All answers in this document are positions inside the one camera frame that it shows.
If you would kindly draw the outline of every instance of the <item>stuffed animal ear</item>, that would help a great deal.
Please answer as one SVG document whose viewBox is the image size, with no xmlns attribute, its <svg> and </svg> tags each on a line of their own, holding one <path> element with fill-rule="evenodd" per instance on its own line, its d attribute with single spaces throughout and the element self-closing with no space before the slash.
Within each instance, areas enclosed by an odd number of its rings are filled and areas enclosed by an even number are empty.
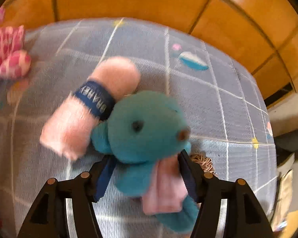
<svg viewBox="0 0 298 238">
<path fill-rule="evenodd" d="M 91 141 L 94 148 L 103 154 L 112 154 L 108 141 L 107 122 L 102 122 L 96 126 L 91 133 Z"/>
</svg>

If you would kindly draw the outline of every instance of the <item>plush toy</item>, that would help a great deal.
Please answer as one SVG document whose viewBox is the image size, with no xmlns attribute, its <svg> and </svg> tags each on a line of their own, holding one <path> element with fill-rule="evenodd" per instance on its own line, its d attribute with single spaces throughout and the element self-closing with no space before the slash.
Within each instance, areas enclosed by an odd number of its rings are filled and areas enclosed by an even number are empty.
<svg viewBox="0 0 298 238">
<path fill-rule="evenodd" d="M 189 128 L 178 104 L 164 94 L 142 91 L 119 101 L 107 121 L 92 131 L 95 149 L 124 163 L 116 187 L 142 197 L 145 214 L 170 229 L 188 233 L 198 215 L 185 188 L 177 154 L 188 153 Z"/>
<path fill-rule="evenodd" d="M 0 8 L 0 22 L 4 8 Z M 16 79 L 24 76 L 30 68 L 31 57 L 22 50 L 24 27 L 0 28 L 0 79 Z"/>
<path fill-rule="evenodd" d="M 116 101 L 135 91 L 139 81 L 140 73 L 130 60 L 112 57 L 101 62 L 45 123 L 41 144 L 71 160 L 83 156 L 92 129 L 108 118 Z"/>
</svg>

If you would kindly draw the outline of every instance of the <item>brown fuzzy object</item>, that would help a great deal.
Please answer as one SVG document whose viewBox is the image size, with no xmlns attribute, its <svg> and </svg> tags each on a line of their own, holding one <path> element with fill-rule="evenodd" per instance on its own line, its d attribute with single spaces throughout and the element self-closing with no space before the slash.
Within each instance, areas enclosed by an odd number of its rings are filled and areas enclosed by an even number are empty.
<svg viewBox="0 0 298 238">
<path fill-rule="evenodd" d="M 213 175 L 217 175 L 215 173 L 212 160 L 209 157 L 204 157 L 200 154 L 192 154 L 190 158 L 193 162 L 198 163 L 204 172 L 209 172 Z"/>
</svg>

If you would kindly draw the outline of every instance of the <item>navy ribbon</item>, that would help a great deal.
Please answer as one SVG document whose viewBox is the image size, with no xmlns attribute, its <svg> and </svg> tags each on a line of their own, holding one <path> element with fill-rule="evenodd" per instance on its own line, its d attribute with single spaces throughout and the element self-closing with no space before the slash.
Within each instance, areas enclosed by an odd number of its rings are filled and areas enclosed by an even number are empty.
<svg viewBox="0 0 298 238">
<path fill-rule="evenodd" d="M 87 81 L 75 93 L 74 96 L 79 98 L 91 110 L 95 117 L 101 121 L 107 120 L 114 108 L 115 100 L 108 91 L 99 83 Z"/>
</svg>

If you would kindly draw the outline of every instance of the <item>stuffed animal nose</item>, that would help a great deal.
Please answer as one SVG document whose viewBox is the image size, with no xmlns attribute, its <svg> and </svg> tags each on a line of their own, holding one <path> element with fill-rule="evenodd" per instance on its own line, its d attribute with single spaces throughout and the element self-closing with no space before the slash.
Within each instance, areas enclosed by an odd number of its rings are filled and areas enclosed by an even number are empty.
<svg viewBox="0 0 298 238">
<path fill-rule="evenodd" d="M 178 133 L 177 139 L 179 141 L 188 140 L 190 135 L 190 128 L 187 127 Z"/>
</svg>

